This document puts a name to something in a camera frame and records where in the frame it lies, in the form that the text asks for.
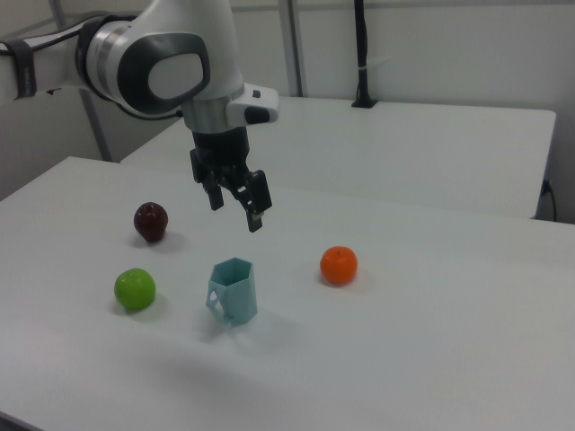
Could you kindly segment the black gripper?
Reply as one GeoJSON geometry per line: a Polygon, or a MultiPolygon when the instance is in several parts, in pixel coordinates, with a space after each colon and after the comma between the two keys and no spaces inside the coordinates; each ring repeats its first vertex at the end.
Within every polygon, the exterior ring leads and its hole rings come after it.
{"type": "Polygon", "coordinates": [[[232,196],[246,214],[248,230],[262,228],[263,214],[272,207],[264,171],[251,172],[246,164],[250,152],[246,127],[223,133],[192,133],[195,148],[190,151],[194,180],[202,183],[212,210],[224,205],[220,184],[229,185],[232,196]]]}

